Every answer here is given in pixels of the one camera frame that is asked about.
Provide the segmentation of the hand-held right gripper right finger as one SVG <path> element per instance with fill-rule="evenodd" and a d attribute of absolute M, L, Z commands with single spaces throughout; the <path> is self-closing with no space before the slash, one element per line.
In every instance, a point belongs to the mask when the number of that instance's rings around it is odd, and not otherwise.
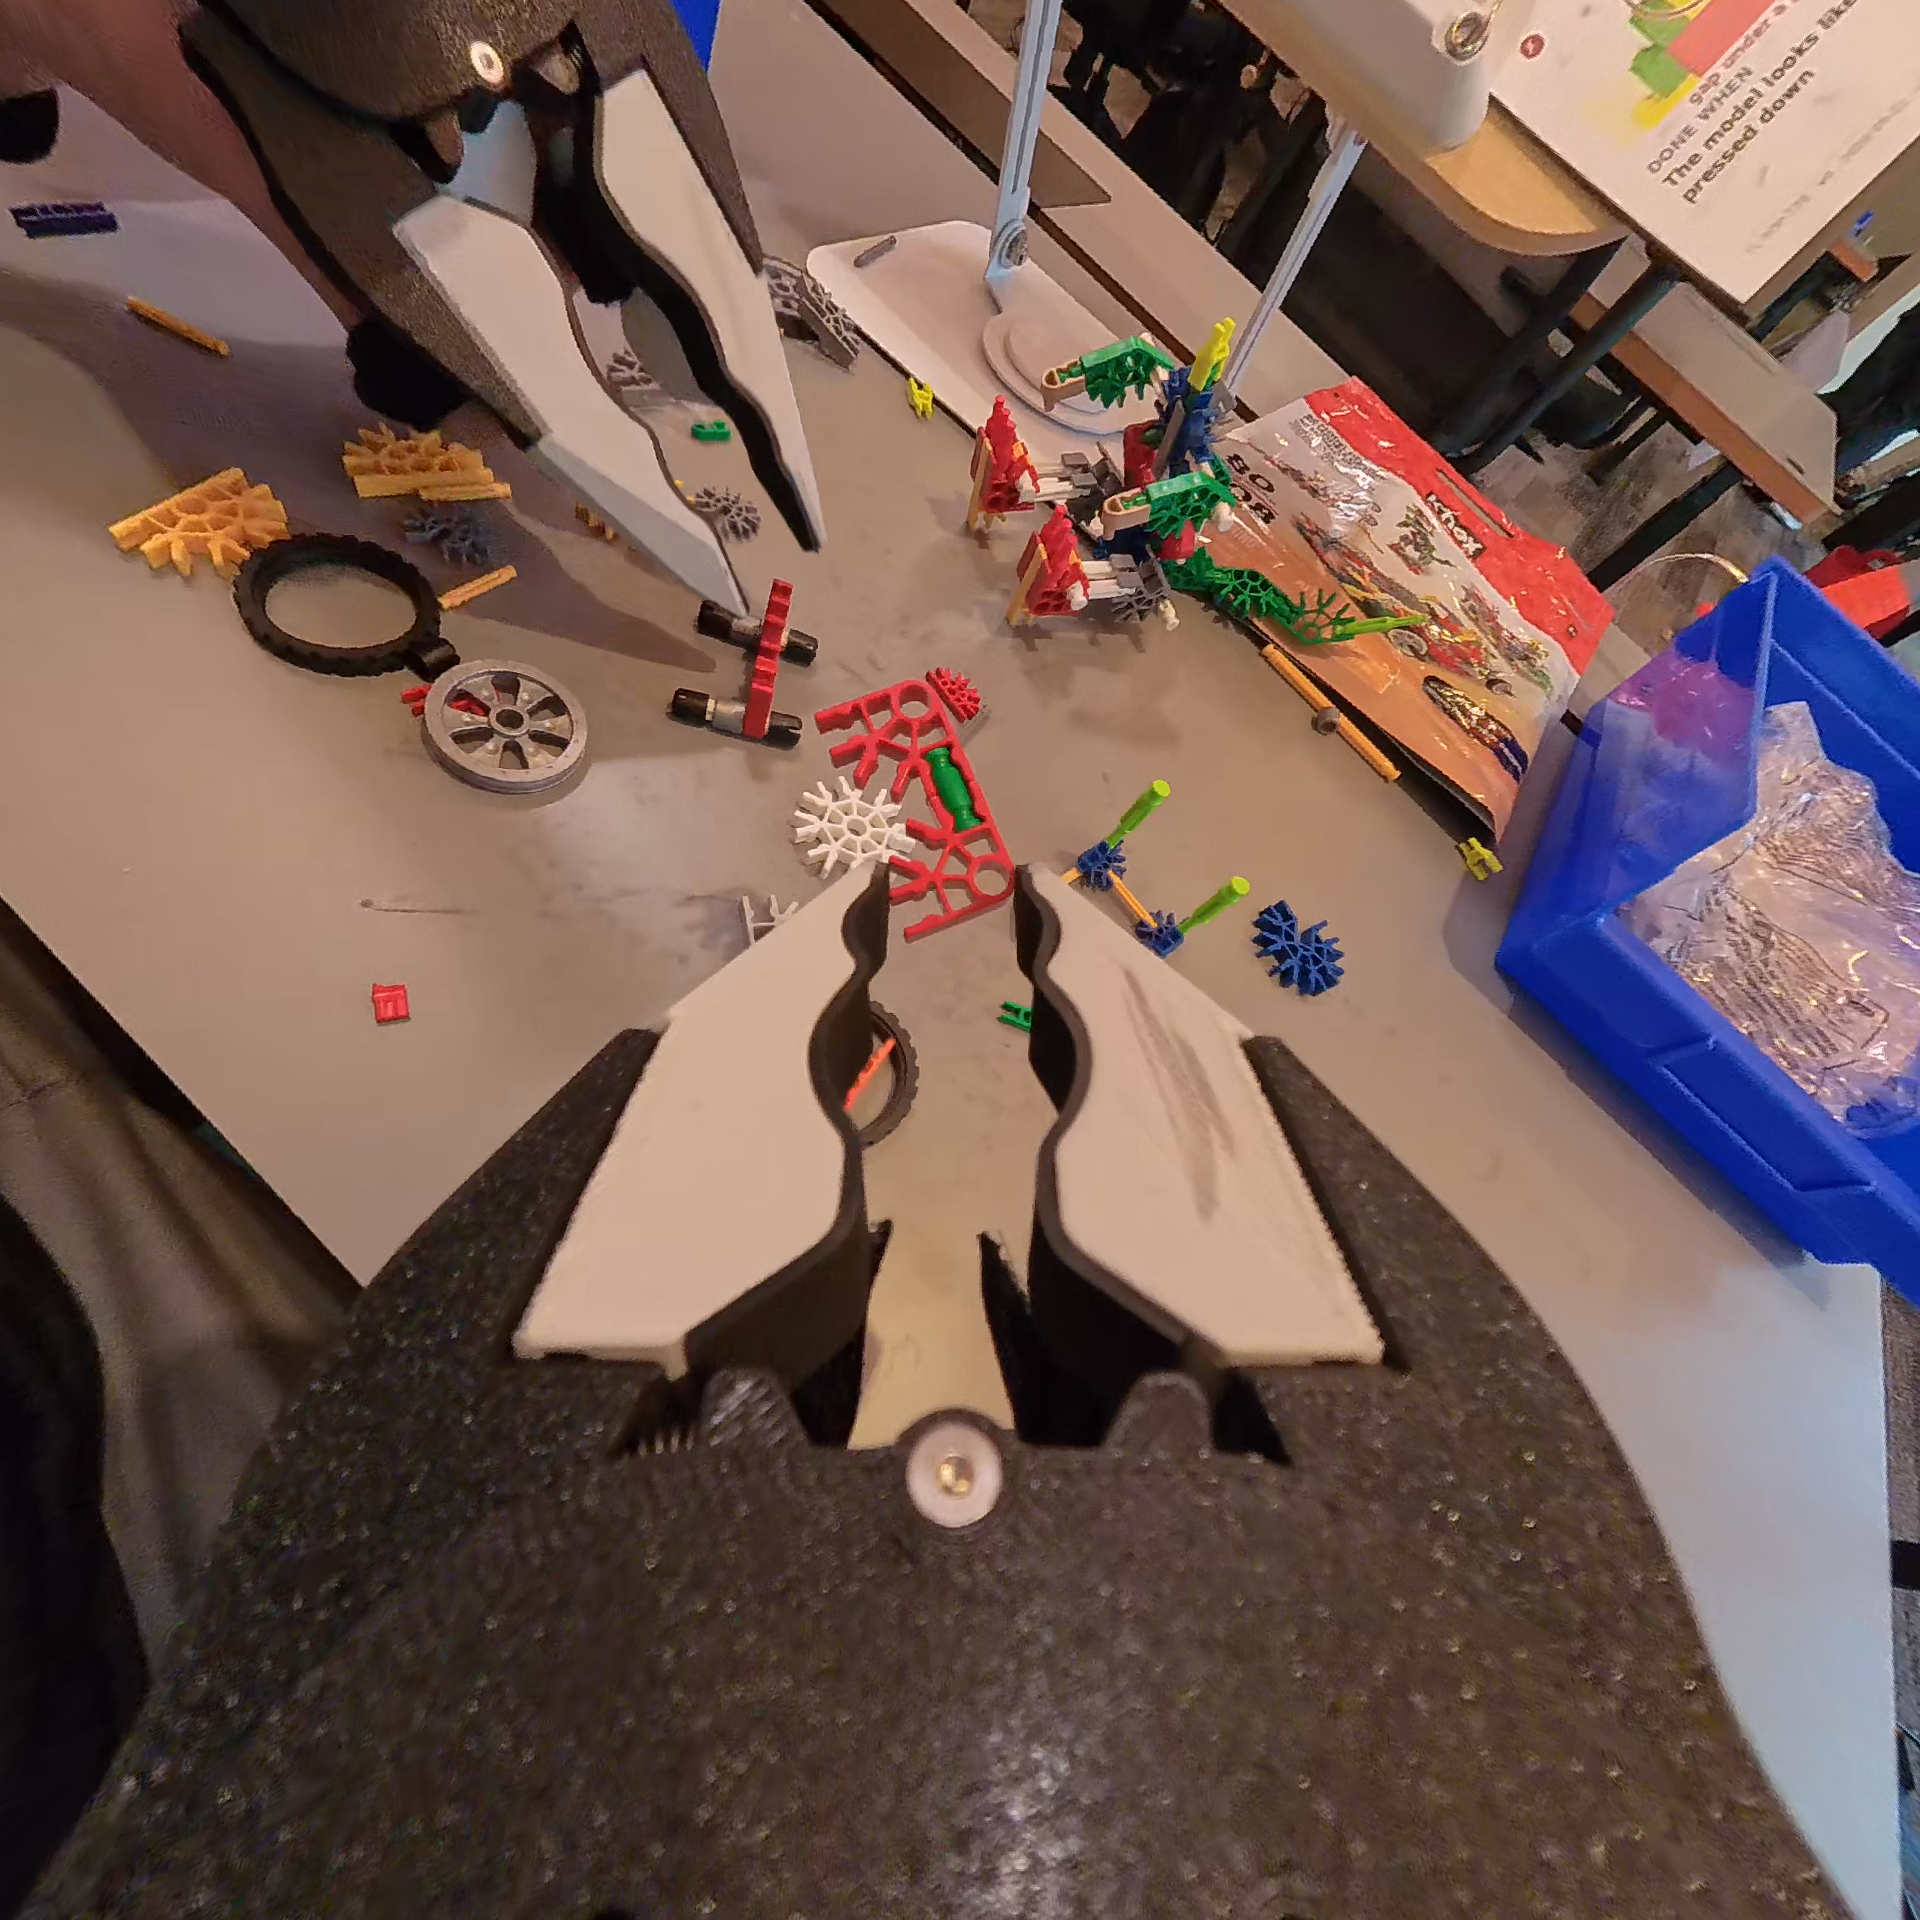
<path fill-rule="evenodd" d="M 1251 1028 L 1027 865 L 1029 1065 L 1054 1103 L 1044 1260 L 1229 1366 L 1379 1362 L 1382 1338 L 1261 1089 Z"/>

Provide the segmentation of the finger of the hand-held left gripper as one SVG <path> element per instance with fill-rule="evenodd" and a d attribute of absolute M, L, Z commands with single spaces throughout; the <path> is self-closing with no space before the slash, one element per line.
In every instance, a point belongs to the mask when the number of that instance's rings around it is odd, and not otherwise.
<path fill-rule="evenodd" d="M 645 69 L 591 100 L 575 140 L 575 208 L 588 232 L 582 258 L 661 308 L 795 539 L 822 549 L 822 499 L 755 232 L 737 232 L 737 198 L 715 190 Z"/>
<path fill-rule="evenodd" d="M 458 332 L 507 378 L 529 455 L 694 595 L 747 612 L 712 525 L 685 503 L 652 433 L 602 385 L 555 262 L 511 218 L 431 198 L 398 240 L 452 305 Z"/>

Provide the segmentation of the black axle pin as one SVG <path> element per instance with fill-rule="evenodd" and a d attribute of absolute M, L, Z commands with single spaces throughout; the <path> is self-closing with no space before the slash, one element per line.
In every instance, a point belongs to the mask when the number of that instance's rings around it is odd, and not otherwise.
<path fill-rule="evenodd" d="M 707 695 L 699 689 L 679 686 L 672 698 L 668 713 L 685 726 L 731 733 L 742 739 L 759 739 L 767 746 L 792 749 L 799 743 L 802 720 L 781 708 L 769 708 L 764 728 L 752 730 L 749 720 L 755 718 L 752 699 L 727 699 Z"/>
<path fill-rule="evenodd" d="M 702 599 L 694 623 L 702 638 L 737 646 L 747 655 L 755 655 L 759 648 L 764 638 L 759 618 L 737 618 L 727 605 Z M 817 659 L 817 648 L 821 648 L 817 638 L 795 629 L 792 623 L 785 623 L 785 629 L 781 630 L 782 663 L 812 666 Z"/>

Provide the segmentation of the red connector bar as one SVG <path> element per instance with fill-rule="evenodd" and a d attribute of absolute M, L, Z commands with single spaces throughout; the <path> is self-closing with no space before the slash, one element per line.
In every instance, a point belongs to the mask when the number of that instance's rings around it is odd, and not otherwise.
<path fill-rule="evenodd" d="M 767 743 L 775 722 L 775 690 L 778 670 L 785 648 L 785 618 L 792 608 L 792 582 L 775 576 L 755 639 L 752 670 L 742 690 L 742 720 L 741 733 L 755 743 Z"/>

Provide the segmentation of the red lattice panel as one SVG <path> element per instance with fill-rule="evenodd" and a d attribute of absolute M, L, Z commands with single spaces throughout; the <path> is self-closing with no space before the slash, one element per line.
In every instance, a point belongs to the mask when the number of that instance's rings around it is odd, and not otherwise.
<path fill-rule="evenodd" d="M 861 789 L 879 780 L 882 795 L 901 803 L 911 852 L 892 860 L 892 903 L 921 912 L 904 928 L 908 942 L 978 919 L 1012 899 L 1018 863 L 971 770 L 965 730 L 951 722 L 927 675 L 825 705 L 814 713 L 814 726 L 828 736 L 828 756 L 841 773 Z M 927 752 L 934 746 L 948 746 L 968 773 L 979 828 L 951 830 L 927 776 Z"/>

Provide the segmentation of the person's left hand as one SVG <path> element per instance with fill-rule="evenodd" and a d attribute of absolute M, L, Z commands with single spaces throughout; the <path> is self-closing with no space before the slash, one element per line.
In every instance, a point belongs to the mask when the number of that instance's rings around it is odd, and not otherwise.
<path fill-rule="evenodd" d="M 225 198 L 312 282 L 344 325 L 365 308 L 339 292 L 281 218 L 269 183 L 215 93 L 184 62 L 188 3 L 5 3 L 4 93 L 62 83 L 149 150 Z"/>

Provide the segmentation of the yellow fan connector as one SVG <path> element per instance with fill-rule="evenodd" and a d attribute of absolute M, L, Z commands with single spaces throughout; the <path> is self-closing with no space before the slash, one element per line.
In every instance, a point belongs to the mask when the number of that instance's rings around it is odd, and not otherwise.
<path fill-rule="evenodd" d="M 108 538 L 122 553 L 142 553 L 155 570 L 169 565 L 192 576 L 207 559 L 221 576 L 235 576 L 292 528 L 281 498 L 231 466 L 111 522 Z"/>
<path fill-rule="evenodd" d="M 364 499 L 508 499 L 511 483 L 497 479 L 487 456 L 448 443 L 441 432 L 401 433 L 385 423 L 358 432 L 344 445 L 344 468 Z"/>

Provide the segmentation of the small black tyre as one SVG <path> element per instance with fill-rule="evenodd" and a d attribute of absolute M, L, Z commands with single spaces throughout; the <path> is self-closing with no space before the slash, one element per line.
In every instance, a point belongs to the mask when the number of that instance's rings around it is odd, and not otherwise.
<path fill-rule="evenodd" d="M 921 1089 L 921 1062 L 917 1048 L 907 1035 L 907 1026 L 897 1019 L 897 1015 L 892 1015 L 878 999 L 871 999 L 869 1005 L 871 1005 L 869 1053 L 878 1048 L 878 1043 L 894 1040 L 894 1053 L 889 1056 L 889 1065 L 869 1082 L 858 1106 L 847 1112 L 858 1128 L 858 1143 L 871 1152 L 878 1149 L 878 1143 L 889 1139 L 908 1116 Z"/>

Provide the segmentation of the white snowflake connector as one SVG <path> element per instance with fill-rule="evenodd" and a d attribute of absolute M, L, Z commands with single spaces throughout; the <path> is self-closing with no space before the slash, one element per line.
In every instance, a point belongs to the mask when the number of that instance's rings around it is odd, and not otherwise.
<path fill-rule="evenodd" d="M 821 879 L 841 872 L 861 872 L 871 863 L 892 865 L 911 852 L 911 835 L 901 822 L 901 803 L 885 795 L 865 795 L 854 780 L 837 773 L 799 795 L 792 812 L 792 836 L 802 860 Z"/>

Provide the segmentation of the large black tyre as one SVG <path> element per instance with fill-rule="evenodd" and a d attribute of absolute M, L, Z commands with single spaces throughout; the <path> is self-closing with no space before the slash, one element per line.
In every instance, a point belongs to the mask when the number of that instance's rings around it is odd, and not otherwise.
<path fill-rule="evenodd" d="M 274 619 L 274 588 L 299 570 L 348 569 L 405 595 L 412 625 L 388 639 L 319 643 L 297 638 Z M 332 532 L 295 535 L 255 550 L 235 573 L 231 598 L 252 639 L 272 656 L 322 678 L 385 678 L 412 668 L 441 678 L 459 663 L 442 638 L 442 608 L 427 573 L 394 549 Z"/>

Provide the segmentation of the long orange rod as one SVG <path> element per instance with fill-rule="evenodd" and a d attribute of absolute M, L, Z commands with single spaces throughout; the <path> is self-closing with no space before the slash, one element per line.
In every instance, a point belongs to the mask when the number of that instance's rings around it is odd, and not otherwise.
<path fill-rule="evenodd" d="M 1318 733 L 1337 736 L 1349 752 L 1387 783 L 1402 780 L 1402 769 L 1332 699 L 1332 695 L 1308 678 L 1308 670 L 1284 650 L 1284 646 L 1262 639 L 1261 656 L 1298 698 L 1308 705 L 1308 720 Z"/>

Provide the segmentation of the colourful built toy model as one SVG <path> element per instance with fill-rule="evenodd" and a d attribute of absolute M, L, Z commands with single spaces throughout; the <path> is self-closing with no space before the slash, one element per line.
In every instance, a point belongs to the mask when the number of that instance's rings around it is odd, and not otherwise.
<path fill-rule="evenodd" d="M 1272 623 L 1304 646 L 1415 630 L 1427 615 L 1358 618 L 1337 595 L 1288 595 L 1261 569 L 1225 565 L 1202 538 L 1234 522 L 1234 489 L 1214 452 L 1225 416 L 1221 368 L 1234 319 L 1221 319 L 1199 355 L 1181 366 L 1147 336 L 1092 348 L 1044 375 L 1044 402 L 1089 398 L 1114 406 L 1152 398 L 1158 415 L 1128 423 L 1119 456 L 1068 452 L 1037 463 L 1005 398 L 974 438 L 968 532 L 1012 515 L 1044 515 L 1027 539 L 1009 625 L 1109 612 L 1178 625 L 1175 595 L 1207 599 L 1237 623 Z"/>

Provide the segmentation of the white tray board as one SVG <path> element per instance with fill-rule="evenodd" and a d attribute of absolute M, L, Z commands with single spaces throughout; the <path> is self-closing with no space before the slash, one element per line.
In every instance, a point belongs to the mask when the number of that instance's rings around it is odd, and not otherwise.
<path fill-rule="evenodd" d="M 1454 150 L 1484 126 L 1499 3 L 1222 3 L 1364 136 Z"/>

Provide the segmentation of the red object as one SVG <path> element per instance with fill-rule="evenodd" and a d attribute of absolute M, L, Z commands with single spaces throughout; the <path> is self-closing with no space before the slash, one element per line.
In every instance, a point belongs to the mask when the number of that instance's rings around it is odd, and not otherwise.
<path fill-rule="evenodd" d="M 1918 619 L 1918 556 L 1888 549 L 1834 545 L 1807 570 L 1869 638 L 1891 646 Z"/>

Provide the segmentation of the wooden background desk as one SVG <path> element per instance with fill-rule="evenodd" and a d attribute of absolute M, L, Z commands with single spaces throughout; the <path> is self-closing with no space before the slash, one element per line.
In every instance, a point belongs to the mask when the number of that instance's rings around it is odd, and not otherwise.
<path fill-rule="evenodd" d="M 1608 355 L 1797 520 L 1837 508 L 1837 416 L 1712 300 L 1665 298 Z"/>

